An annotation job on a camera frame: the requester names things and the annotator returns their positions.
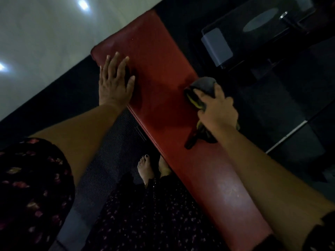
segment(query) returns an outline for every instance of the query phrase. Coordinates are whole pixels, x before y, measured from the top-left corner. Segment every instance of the hand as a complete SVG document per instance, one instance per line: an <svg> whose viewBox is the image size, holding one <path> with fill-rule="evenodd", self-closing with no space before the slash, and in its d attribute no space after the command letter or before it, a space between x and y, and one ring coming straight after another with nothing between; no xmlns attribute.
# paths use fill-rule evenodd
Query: hand
<svg viewBox="0 0 335 251"><path fill-rule="evenodd" d="M225 98L219 84L215 83L214 90L215 99L200 90L194 89L194 92L206 104L205 112L203 110L198 111L199 119L216 137L225 125L236 128L239 114L233 107L233 99L231 97Z"/></svg>
<svg viewBox="0 0 335 251"><path fill-rule="evenodd" d="M108 55L104 67L100 66L99 105L112 105L121 113L133 95L135 76L129 79L126 87L125 74L129 57L123 59L116 71L118 57L118 52L112 59Z"/></svg>

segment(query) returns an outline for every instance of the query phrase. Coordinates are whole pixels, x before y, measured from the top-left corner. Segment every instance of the person's left hand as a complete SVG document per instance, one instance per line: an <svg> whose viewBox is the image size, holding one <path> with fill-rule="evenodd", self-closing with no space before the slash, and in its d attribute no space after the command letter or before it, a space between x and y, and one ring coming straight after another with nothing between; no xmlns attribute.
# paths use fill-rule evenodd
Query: person's left hand
<svg viewBox="0 0 335 251"><path fill-rule="evenodd" d="M115 53L113 58L108 55L104 67L100 66L99 105L112 105L121 112L127 107L133 95L135 76L129 79L126 87L125 69L129 57L123 59L116 71L118 57L118 52Z"/></svg>

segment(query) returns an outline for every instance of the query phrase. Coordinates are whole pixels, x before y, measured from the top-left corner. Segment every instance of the gray oval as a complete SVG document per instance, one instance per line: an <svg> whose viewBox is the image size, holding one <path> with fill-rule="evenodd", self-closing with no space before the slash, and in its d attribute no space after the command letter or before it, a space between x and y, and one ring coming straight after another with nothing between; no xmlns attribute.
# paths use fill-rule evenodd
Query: gray oval
<svg viewBox="0 0 335 251"><path fill-rule="evenodd" d="M274 18L278 11L278 8L272 8L263 12L262 14L259 14L258 16L254 17L252 20L249 21L249 23L243 28L243 31L251 32L254 29L261 27L262 25L265 25L267 22Z"/></svg>

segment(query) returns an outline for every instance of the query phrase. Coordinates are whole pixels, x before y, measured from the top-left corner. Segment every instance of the floral sleeve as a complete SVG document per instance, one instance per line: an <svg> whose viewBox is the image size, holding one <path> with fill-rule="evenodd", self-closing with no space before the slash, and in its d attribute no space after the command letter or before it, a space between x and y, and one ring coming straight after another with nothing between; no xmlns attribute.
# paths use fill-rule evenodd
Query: floral sleeve
<svg viewBox="0 0 335 251"><path fill-rule="evenodd" d="M0 151L0 250L48 250L74 193L71 168L52 143L28 138Z"/></svg>

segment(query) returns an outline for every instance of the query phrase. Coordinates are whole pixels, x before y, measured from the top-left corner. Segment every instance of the forearm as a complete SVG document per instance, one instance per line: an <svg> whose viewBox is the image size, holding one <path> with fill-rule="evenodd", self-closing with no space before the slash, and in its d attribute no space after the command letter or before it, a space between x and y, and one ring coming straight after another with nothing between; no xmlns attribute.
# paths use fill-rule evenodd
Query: forearm
<svg viewBox="0 0 335 251"><path fill-rule="evenodd" d="M60 148L77 185L120 112L111 105L101 105L31 137L46 139Z"/></svg>
<svg viewBox="0 0 335 251"><path fill-rule="evenodd" d="M272 160L233 127L216 134L263 216L290 250L301 247L335 205Z"/></svg>

